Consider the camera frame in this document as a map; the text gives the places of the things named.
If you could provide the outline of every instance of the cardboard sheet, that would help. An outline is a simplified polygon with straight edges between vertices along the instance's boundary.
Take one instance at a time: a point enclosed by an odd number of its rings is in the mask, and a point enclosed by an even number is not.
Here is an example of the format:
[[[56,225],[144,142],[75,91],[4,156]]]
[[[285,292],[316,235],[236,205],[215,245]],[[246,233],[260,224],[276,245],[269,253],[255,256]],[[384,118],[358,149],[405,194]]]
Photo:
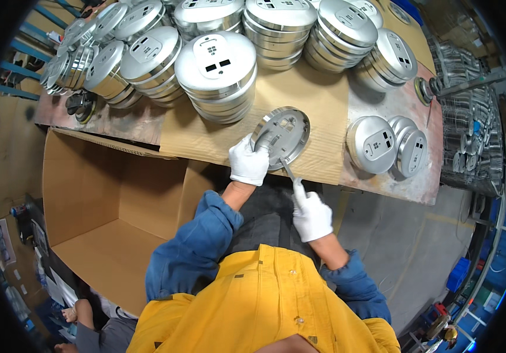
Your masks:
[[[279,107],[294,106],[308,116],[311,131],[304,152],[290,165],[292,172],[307,180],[336,185],[347,131],[346,75],[320,73],[301,59],[285,72],[260,69],[256,85],[253,108],[235,124],[201,119],[190,104],[168,110],[161,152],[228,166],[229,148],[253,132],[264,115]]]

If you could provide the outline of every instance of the metal pole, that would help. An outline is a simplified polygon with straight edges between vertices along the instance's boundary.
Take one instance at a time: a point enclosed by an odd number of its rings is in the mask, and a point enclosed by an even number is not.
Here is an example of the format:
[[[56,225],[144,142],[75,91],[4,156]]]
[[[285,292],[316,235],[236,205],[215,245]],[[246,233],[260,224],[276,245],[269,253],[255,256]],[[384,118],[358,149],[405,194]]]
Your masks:
[[[43,6],[41,6],[41,5],[35,5],[35,7],[33,8],[33,10],[36,10],[37,12],[39,12],[40,14],[42,14],[46,19],[50,20],[51,22],[53,22],[54,24],[58,25],[59,27],[61,27],[63,29],[66,28],[66,23],[62,19],[60,19],[57,16],[55,16],[55,14],[53,14],[48,9],[45,9]]]
[[[492,263],[492,260],[494,259],[494,256],[497,253],[498,242],[500,241],[500,235],[502,234],[502,226],[504,225],[505,217],[506,217],[506,166],[504,172],[504,194],[502,196],[502,199],[500,200],[500,208],[498,209],[497,224],[495,227],[496,234],[494,234],[494,240],[492,241],[492,248],[490,249],[489,257],[486,259],[486,263],[482,268],[481,275],[478,278],[472,293],[469,295],[469,297],[467,298],[467,302],[463,305],[463,307],[461,307],[461,309],[457,313],[457,316],[453,320],[455,322],[455,325],[459,321],[461,321],[463,316],[465,316],[465,314],[467,313],[470,303],[477,296],[477,293],[481,289],[482,283],[484,282],[486,275],[489,272],[490,264]]]
[[[67,3],[66,0],[53,0],[63,8],[71,13],[74,17],[80,17],[80,12],[77,11],[71,4]]]
[[[2,85],[0,85],[0,92],[11,94],[11,95],[20,96],[20,97],[23,97],[23,98],[33,99],[34,101],[39,101],[39,95],[33,94],[31,92],[22,91],[22,90],[17,89],[17,88],[11,88],[11,87],[8,87],[8,86],[2,86]]]
[[[21,43],[19,42],[18,40],[16,39],[12,39],[12,42],[10,43],[10,45],[12,47],[14,47],[17,51],[20,51],[24,54],[28,54],[28,55],[31,55],[31,56],[35,56],[36,58],[38,59],[41,59],[43,61],[45,61],[46,63],[48,63],[49,61],[51,61],[51,57],[46,55],[46,54],[43,54],[43,53],[40,53],[39,51],[37,51],[36,49],[32,48],[31,46],[28,46],[24,43]]]
[[[7,61],[3,61],[2,63],[0,63],[0,67],[6,70],[10,70],[12,72],[16,72],[18,74],[22,74],[27,77],[31,77],[32,79],[35,79],[37,81],[39,81],[39,79],[41,78],[41,75],[38,74],[37,72],[33,72],[21,66],[11,64]]]
[[[500,82],[504,80],[506,80],[506,68],[493,74],[488,74],[486,76],[481,76],[471,81],[463,82],[460,85],[440,89],[439,92],[436,94],[436,96],[438,98],[441,98],[448,94],[455,94],[463,91],[468,91],[476,87],[486,86],[493,82]]]

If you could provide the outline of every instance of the wooden table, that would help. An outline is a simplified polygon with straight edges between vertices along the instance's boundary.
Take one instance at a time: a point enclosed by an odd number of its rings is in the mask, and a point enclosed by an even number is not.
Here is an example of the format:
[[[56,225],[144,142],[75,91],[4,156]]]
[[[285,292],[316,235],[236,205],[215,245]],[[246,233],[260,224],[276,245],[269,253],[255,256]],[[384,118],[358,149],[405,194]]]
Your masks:
[[[418,76],[426,80],[433,77],[433,60],[419,25],[414,21],[410,26],[402,26],[389,10],[384,11],[388,0],[371,1],[383,14],[385,27],[399,33],[412,48],[419,61]],[[34,121],[149,145],[160,146],[163,140],[161,151],[168,151],[173,156],[226,165],[228,148],[252,132],[264,114],[279,106],[293,105],[304,110],[313,124],[313,134],[306,150],[291,164],[295,175],[428,205],[435,204],[439,189],[443,155],[441,107],[436,100],[431,107],[424,106],[416,96],[413,80],[386,94],[376,93],[358,85],[349,70],[347,75],[320,74],[301,59],[284,73],[260,70],[253,109],[248,117],[231,125],[216,125],[200,119],[190,103],[167,110],[145,97],[126,110],[110,109],[102,104],[95,116],[86,125],[81,125],[66,113],[65,100],[66,96],[41,94]],[[426,134],[428,157],[425,167],[406,180],[397,180],[392,172],[372,175],[354,168],[343,137],[348,124],[365,115],[385,119],[395,115],[411,118]],[[333,128],[326,126],[327,119],[332,119]],[[332,139],[333,144],[327,144],[327,138]],[[179,139],[186,139],[185,144],[191,146],[173,149],[173,141]],[[192,146],[191,141],[196,140],[200,140],[202,148]]]

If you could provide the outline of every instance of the cardboard box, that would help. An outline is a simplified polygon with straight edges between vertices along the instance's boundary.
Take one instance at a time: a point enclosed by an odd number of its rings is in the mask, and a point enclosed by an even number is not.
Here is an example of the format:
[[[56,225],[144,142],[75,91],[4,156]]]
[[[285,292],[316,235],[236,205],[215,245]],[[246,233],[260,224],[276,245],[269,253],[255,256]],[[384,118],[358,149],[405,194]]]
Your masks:
[[[43,170],[47,236],[81,279],[128,312],[146,304],[151,252],[191,220],[208,163],[79,131],[50,129]]]

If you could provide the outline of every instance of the paper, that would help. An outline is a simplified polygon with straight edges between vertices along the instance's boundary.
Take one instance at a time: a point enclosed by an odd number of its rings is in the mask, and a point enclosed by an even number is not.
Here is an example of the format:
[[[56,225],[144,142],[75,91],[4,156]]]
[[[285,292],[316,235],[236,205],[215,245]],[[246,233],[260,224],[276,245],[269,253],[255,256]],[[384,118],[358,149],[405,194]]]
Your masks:
[[[56,283],[53,282],[49,276],[45,276],[45,281],[47,282],[47,292],[49,292],[49,296],[51,299],[59,303],[62,307],[65,306],[65,301],[63,300],[63,296],[61,295],[61,290],[57,286]]]
[[[0,220],[0,268],[5,270],[6,266],[15,262],[16,255],[9,239],[8,224],[6,219],[2,218]]]
[[[191,104],[167,110],[161,152],[228,166],[229,148],[252,133],[263,116],[294,106],[308,116],[310,136],[290,169],[295,176],[336,185],[343,166],[348,90],[345,74],[322,74],[304,60],[284,72],[260,69],[253,108],[235,124],[201,119]]]
[[[74,304],[79,300],[74,293],[73,288],[66,284],[65,281],[55,272],[55,270],[51,269],[51,274],[55,279],[56,285],[59,287],[60,293],[63,296],[63,300],[69,307],[73,307]]]

